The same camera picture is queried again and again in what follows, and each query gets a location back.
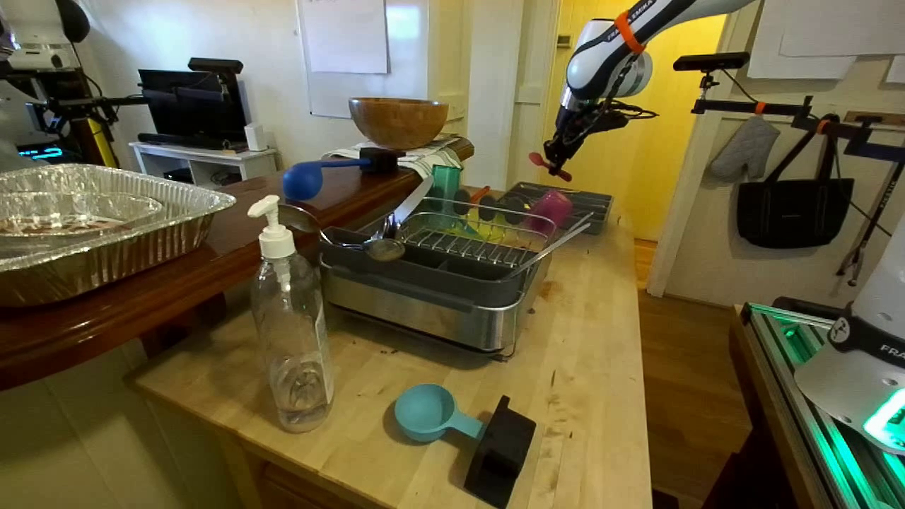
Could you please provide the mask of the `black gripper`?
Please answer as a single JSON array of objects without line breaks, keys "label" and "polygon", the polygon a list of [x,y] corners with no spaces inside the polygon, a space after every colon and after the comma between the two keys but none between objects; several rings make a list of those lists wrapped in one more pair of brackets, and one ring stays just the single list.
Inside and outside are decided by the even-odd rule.
[{"label": "black gripper", "polygon": [[542,155],[554,168],[562,168],[590,133],[617,131],[624,124],[627,117],[606,106],[561,110],[554,123],[554,135],[542,144]]}]

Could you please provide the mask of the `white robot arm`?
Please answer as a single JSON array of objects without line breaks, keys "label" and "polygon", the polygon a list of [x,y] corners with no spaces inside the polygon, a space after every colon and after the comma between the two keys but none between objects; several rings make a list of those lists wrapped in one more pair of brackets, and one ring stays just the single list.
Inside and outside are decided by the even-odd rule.
[{"label": "white robot arm", "polygon": [[627,124],[631,106],[623,96],[638,93],[654,62],[645,46],[678,24],[733,15],[750,0],[636,0],[617,17],[590,17],[579,32],[565,65],[565,85],[554,118],[554,135],[542,144],[541,161],[551,176],[568,179],[565,161],[590,133]]}]

